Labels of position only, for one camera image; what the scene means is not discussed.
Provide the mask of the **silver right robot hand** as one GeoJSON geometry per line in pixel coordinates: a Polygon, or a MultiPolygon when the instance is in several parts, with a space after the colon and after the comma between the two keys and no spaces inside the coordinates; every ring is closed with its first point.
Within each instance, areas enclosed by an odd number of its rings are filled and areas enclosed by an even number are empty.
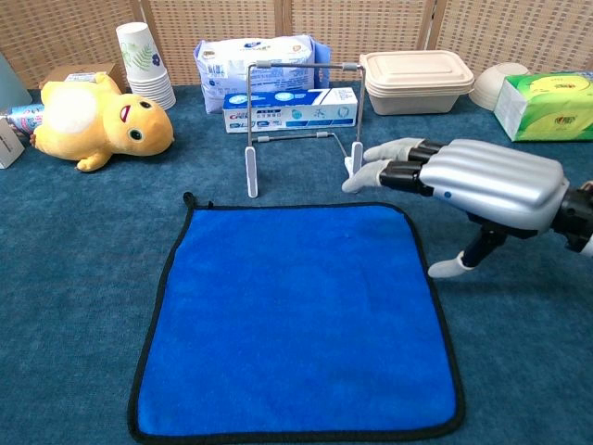
{"type": "Polygon", "coordinates": [[[454,139],[399,138],[367,149],[364,165],[342,184],[435,197],[463,210],[481,226],[455,258],[433,264],[433,278],[469,272],[510,235],[526,239],[548,231],[569,192],[562,165],[492,143],[454,139]]]}

